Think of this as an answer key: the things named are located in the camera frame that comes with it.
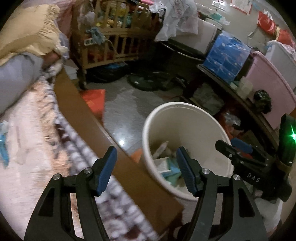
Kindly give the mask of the white trash bucket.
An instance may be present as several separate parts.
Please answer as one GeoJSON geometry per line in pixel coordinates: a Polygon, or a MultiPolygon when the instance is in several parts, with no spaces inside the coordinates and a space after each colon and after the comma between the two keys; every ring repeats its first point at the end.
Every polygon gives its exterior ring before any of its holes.
{"type": "Polygon", "coordinates": [[[171,195],[195,201],[183,180],[173,187],[157,172],[152,154],[164,142],[176,151],[183,146],[192,159],[214,174],[230,177],[234,167],[231,161],[215,148],[217,140],[230,143],[222,126],[209,113],[184,102],[169,102],[155,108],[147,117],[142,130],[141,163],[150,176],[171,195]]]}

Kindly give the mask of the pink embroidered bedspread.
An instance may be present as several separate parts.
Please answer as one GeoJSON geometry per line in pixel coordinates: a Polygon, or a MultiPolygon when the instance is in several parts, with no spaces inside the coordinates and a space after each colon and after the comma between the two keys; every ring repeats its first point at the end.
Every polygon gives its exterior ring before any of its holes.
{"type": "Polygon", "coordinates": [[[36,82],[4,115],[9,163],[1,164],[1,212],[20,237],[52,176],[69,174],[69,157],[55,127],[54,101],[48,82],[36,82]]]}

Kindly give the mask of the brown white fleece blanket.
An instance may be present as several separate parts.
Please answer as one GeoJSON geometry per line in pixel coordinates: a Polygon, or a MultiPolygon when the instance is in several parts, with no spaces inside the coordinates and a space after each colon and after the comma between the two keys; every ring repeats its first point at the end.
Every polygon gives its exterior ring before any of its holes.
{"type": "Polygon", "coordinates": [[[158,240],[140,208],[119,184],[112,171],[117,150],[110,146],[102,158],[78,135],[60,112],[54,85],[63,68],[61,60],[47,67],[39,83],[52,104],[55,127],[69,156],[71,176],[63,179],[66,192],[76,194],[83,240],[158,240]]]}

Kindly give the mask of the pink storage bin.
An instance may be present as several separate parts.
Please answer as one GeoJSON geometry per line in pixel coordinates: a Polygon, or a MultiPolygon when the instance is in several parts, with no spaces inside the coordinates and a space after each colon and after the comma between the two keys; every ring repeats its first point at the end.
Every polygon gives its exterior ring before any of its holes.
{"type": "Polygon", "coordinates": [[[271,98],[271,112],[263,116],[273,129],[280,126],[280,119],[295,109],[295,94],[276,67],[259,51],[250,53],[252,63],[246,78],[253,91],[265,90],[271,98]]]}

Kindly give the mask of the blue snack wrapper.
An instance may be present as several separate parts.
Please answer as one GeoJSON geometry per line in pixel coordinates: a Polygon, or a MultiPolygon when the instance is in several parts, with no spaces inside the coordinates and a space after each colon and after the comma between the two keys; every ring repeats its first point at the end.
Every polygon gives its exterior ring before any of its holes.
{"type": "Polygon", "coordinates": [[[7,121],[1,122],[1,160],[4,167],[6,168],[9,165],[9,155],[6,148],[6,134],[8,133],[9,124],[7,121]]]}

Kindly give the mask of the black fan base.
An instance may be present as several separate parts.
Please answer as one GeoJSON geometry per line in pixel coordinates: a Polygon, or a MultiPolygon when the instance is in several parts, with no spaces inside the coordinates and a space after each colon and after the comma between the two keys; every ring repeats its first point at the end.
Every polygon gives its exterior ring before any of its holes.
{"type": "Polygon", "coordinates": [[[159,72],[153,72],[151,74],[140,76],[138,74],[131,74],[127,78],[128,83],[136,89],[142,91],[158,91],[166,90],[163,79],[159,72]]]}

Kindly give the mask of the red gift box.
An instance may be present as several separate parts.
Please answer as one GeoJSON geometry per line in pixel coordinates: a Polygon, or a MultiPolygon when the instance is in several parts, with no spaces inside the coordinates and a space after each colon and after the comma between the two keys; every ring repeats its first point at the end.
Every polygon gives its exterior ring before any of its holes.
{"type": "Polygon", "coordinates": [[[79,94],[91,109],[95,117],[102,121],[105,104],[105,89],[81,90],[79,94]]]}

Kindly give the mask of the white plastic bag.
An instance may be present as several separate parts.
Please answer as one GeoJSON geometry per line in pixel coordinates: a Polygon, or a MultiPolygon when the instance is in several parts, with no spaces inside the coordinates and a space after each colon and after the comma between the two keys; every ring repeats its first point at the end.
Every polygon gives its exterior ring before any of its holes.
{"type": "Polygon", "coordinates": [[[198,10],[193,0],[153,1],[149,10],[164,18],[155,37],[156,42],[167,41],[179,34],[197,35],[199,32],[198,10]]]}

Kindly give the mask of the grey blue quilt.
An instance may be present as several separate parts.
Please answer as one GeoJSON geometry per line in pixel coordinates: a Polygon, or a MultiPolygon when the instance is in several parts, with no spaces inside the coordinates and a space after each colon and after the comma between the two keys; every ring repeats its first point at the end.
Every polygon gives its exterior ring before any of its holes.
{"type": "Polygon", "coordinates": [[[24,52],[1,66],[1,113],[4,113],[41,74],[43,58],[24,52]]]}

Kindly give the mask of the wooden baby crib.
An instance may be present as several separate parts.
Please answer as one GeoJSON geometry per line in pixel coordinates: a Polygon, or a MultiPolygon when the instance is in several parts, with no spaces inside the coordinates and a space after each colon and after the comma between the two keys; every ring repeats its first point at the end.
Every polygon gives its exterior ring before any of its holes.
{"type": "Polygon", "coordinates": [[[143,1],[76,1],[72,16],[72,56],[79,87],[88,69],[137,59],[162,27],[165,10],[143,1]]]}

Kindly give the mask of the yellow ruffled pillow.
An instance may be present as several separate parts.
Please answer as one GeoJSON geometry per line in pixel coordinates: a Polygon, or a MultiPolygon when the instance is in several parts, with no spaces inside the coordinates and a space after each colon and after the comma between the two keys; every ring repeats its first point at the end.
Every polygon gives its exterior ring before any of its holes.
{"type": "Polygon", "coordinates": [[[62,55],[66,48],[56,24],[59,12],[55,4],[18,7],[1,30],[1,65],[23,52],[38,57],[52,51],[62,55]]]}

